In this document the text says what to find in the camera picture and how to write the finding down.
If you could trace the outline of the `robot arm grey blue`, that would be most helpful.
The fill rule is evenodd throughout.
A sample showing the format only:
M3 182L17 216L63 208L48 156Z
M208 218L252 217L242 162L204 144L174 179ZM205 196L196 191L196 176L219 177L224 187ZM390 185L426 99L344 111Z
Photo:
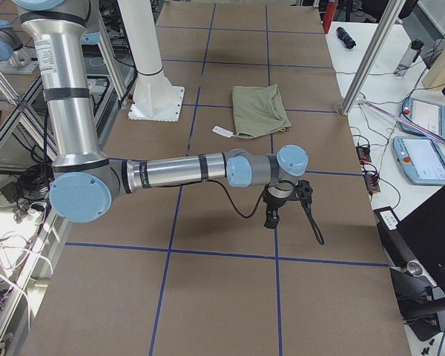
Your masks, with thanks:
M261 185L266 228L276 228L278 211L298 201L311 213L312 189L302 176L306 152L287 145L277 153L255 156L243 149L180 158L140 160L110 158L99 144L82 52L82 40L99 15L94 1L18 1L23 29L32 37L44 86L57 155L49 199L56 213L73 223L102 217L120 196L140 189L173 188L199 182L231 187ZM118 3L135 70L129 123L117 128L111 143L120 151L143 151L152 133L143 119L174 122L179 118L184 88L164 73L154 16L148 1Z

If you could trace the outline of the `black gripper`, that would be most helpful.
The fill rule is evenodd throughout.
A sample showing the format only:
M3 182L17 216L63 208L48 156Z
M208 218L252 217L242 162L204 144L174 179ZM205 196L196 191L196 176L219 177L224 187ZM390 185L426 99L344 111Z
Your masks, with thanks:
M288 201L296 201L297 195L294 189L283 190L276 186L265 188L263 202L266 204L266 220L264 226L268 229L276 229L280 221L278 209Z

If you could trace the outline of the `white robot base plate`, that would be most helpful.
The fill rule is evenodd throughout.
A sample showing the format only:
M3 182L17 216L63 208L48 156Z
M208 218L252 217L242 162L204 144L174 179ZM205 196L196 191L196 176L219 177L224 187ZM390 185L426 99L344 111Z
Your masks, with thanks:
M185 88L172 85L165 76L151 3L122 0L118 5L137 72L128 117L132 120L176 122Z

